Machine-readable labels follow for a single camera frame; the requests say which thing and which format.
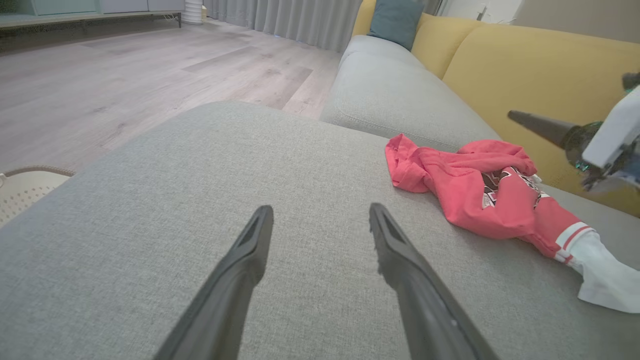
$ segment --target fabric upholstery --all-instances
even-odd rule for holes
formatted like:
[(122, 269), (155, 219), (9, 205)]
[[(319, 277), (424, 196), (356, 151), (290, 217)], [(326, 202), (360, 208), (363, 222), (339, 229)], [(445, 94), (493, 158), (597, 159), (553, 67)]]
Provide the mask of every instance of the fabric upholstery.
[[(386, 143), (219, 102), (110, 152), (0, 229), (0, 358), (151, 359), (263, 204), (275, 224), (239, 358), (408, 358), (369, 233), (382, 202), (502, 359), (635, 359), (638, 316), (581, 302), (573, 270), (394, 189)], [(615, 213), (587, 220), (638, 268), (640, 220), (593, 206)]]
[(411, 51), (423, 8), (422, 3), (413, 0), (377, 0), (367, 35), (395, 42)]
[(507, 118), (509, 110), (576, 124), (602, 121), (640, 67), (640, 45), (558, 31), (487, 25), (460, 45), (444, 82), (508, 142), (522, 145), (549, 185), (640, 216), (631, 188), (593, 196), (561, 149)]
[(424, 14), (413, 41), (411, 53), (442, 79), (458, 47), (474, 29), (484, 25), (482, 21), (457, 17), (441, 17)]
[(499, 139), (432, 73), (363, 52), (342, 63), (320, 119), (386, 138), (404, 133), (441, 151)]
[(369, 37), (364, 35), (356, 35), (354, 36), (347, 49), (342, 54), (342, 58), (340, 59), (340, 66), (344, 62), (349, 55), (357, 52), (369, 53), (376, 56), (382, 56), (385, 58), (391, 58), (398, 61), (401, 61), (404, 64), (411, 65), (417, 67), (419, 69), (424, 69), (424, 66), (420, 63), (415, 56), (411, 55), (411, 53), (395, 42), (391, 42), (382, 38)]

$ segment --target yellow sofa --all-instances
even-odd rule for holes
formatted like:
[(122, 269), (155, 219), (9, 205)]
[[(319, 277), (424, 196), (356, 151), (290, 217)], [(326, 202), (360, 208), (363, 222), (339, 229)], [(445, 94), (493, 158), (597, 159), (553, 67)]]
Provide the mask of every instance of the yellow sofa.
[[(362, 2), (353, 36), (369, 32), (375, 4)], [(412, 54), (503, 140), (522, 145), (546, 184), (640, 217), (634, 189), (582, 191), (561, 149), (506, 116), (521, 110), (575, 124), (604, 120), (625, 96), (622, 74), (640, 70), (640, 44), (423, 14)]]

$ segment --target blue pillow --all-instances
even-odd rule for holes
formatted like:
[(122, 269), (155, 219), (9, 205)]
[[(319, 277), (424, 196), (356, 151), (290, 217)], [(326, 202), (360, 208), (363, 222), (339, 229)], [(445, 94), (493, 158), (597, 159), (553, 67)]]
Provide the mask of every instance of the blue pillow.
[(424, 4), (412, 0), (377, 0), (367, 35), (393, 41), (411, 51)]

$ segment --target laminate flooring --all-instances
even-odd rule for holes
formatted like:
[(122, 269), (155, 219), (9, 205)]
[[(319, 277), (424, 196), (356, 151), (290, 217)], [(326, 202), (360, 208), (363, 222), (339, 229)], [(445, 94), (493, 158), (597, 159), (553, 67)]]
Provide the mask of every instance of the laminate flooring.
[(0, 172), (26, 165), (81, 170), (212, 101), (317, 119), (340, 60), (335, 51), (211, 19), (182, 29), (149, 23), (123, 35), (89, 28), (98, 36), (74, 33), (53, 45), (42, 40), (48, 35), (29, 35), (36, 47), (2, 54)]

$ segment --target white cloth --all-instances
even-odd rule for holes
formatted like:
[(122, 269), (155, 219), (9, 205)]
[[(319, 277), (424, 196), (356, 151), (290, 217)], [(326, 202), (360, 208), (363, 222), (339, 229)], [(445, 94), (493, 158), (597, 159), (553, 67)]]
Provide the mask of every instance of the white cloth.
[(640, 272), (619, 262), (600, 242), (600, 235), (588, 231), (574, 240), (568, 263), (584, 282), (578, 299), (623, 311), (640, 313)]

